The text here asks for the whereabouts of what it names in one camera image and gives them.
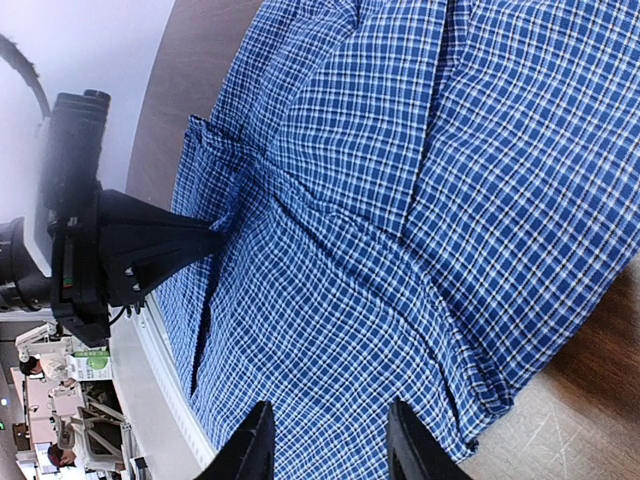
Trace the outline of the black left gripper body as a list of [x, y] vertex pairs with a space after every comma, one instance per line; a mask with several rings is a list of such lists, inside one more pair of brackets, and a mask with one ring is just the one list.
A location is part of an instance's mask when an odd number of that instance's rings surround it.
[[82, 343], [103, 345], [110, 309], [140, 305], [150, 292], [150, 205], [97, 189], [60, 194], [47, 207], [54, 317]]

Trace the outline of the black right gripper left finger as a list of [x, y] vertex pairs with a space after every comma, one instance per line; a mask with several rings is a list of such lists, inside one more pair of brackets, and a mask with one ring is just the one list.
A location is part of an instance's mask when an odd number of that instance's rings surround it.
[[197, 479], [271, 480], [274, 456], [272, 404], [258, 401]]

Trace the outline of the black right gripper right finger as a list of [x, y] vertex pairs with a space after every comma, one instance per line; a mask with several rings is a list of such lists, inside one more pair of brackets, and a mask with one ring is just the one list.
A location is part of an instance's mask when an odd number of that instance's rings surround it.
[[387, 460], [393, 480], [471, 480], [400, 399], [389, 408]]

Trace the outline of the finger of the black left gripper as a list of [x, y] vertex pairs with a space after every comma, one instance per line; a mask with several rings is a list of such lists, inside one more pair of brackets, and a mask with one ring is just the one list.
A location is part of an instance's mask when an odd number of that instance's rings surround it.
[[163, 244], [102, 255], [106, 297], [112, 306], [141, 302], [182, 268], [215, 252], [214, 244]]
[[222, 235], [205, 220], [171, 213], [115, 190], [98, 198], [99, 246], [108, 254], [131, 254], [159, 247], [195, 244], [205, 252], [222, 245]]

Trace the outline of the blue checked shirt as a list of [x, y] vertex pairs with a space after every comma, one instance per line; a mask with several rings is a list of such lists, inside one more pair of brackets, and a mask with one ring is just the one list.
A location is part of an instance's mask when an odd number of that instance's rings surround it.
[[221, 238], [157, 292], [216, 449], [383, 479], [390, 404], [454, 462], [639, 250], [635, 1], [266, 1], [172, 208]]

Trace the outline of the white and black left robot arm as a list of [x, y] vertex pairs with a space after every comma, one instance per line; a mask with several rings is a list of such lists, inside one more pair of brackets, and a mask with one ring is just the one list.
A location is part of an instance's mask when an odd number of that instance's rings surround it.
[[55, 221], [51, 272], [25, 243], [25, 222], [1, 227], [1, 310], [48, 308], [89, 347], [111, 336], [110, 311], [139, 311], [146, 297], [182, 268], [220, 251], [209, 222], [170, 213], [115, 190], [97, 193], [76, 215]]

